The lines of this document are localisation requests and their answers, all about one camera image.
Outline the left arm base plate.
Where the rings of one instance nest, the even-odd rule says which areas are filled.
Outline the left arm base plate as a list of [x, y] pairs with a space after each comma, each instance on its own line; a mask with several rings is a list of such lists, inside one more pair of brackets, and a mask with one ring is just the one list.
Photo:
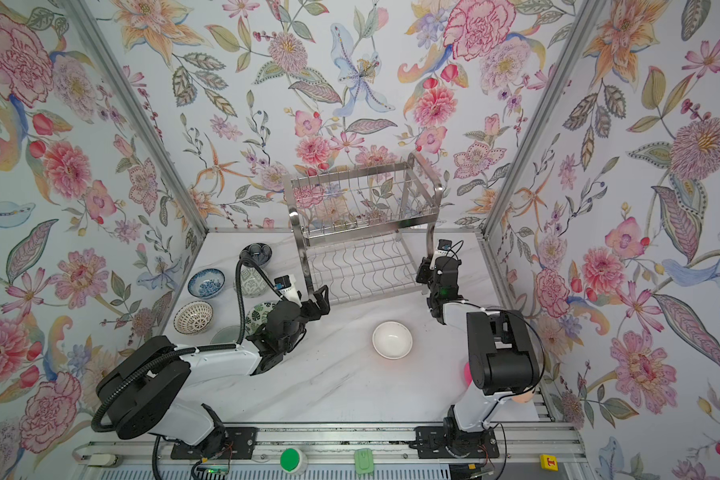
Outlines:
[[226, 427], [225, 432], [214, 431], [198, 445], [176, 443], [171, 460], [251, 460], [259, 429], [256, 427]]

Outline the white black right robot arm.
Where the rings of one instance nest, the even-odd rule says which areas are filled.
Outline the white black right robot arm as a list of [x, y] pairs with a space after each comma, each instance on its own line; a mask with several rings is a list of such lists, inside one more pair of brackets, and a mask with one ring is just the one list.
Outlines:
[[464, 456], [485, 444], [487, 426], [505, 403], [535, 390], [543, 367], [536, 330], [516, 310], [466, 300], [459, 293], [460, 266], [454, 256], [433, 254], [422, 259], [415, 281], [428, 288], [431, 316], [466, 334], [471, 384], [443, 419], [443, 446]]

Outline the stainless steel dish rack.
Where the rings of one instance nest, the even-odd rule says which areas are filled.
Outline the stainless steel dish rack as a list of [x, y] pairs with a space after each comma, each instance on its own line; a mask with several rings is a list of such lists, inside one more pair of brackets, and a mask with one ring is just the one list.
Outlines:
[[289, 176], [289, 223], [309, 296], [359, 302], [420, 288], [445, 194], [419, 153], [380, 166]]

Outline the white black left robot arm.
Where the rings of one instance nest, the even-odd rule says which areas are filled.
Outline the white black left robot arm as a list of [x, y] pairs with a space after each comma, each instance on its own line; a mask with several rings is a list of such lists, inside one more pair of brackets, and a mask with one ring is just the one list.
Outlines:
[[234, 342], [181, 347], [164, 335], [152, 338], [98, 383], [100, 405], [91, 428], [121, 440], [151, 434], [218, 458], [232, 445], [231, 434], [210, 405], [182, 392], [210, 380], [270, 371], [305, 337], [308, 323], [329, 313], [324, 285], [308, 301], [279, 300], [247, 337], [253, 350]]

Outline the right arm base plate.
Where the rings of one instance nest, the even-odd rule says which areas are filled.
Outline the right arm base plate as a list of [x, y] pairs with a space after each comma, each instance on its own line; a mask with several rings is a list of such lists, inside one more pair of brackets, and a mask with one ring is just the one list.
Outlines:
[[419, 426], [408, 443], [420, 459], [497, 459], [499, 445], [492, 429], [463, 432], [445, 426]]

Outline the white bowl orange outside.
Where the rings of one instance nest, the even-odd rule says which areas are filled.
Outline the white bowl orange outside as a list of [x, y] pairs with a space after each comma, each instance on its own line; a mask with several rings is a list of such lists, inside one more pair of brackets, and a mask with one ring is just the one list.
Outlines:
[[376, 353], [388, 360], [400, 360], [406, 357], [413, 347], [410, 330], [400, 322], [380, 323], [373, 331], [372, 346]]

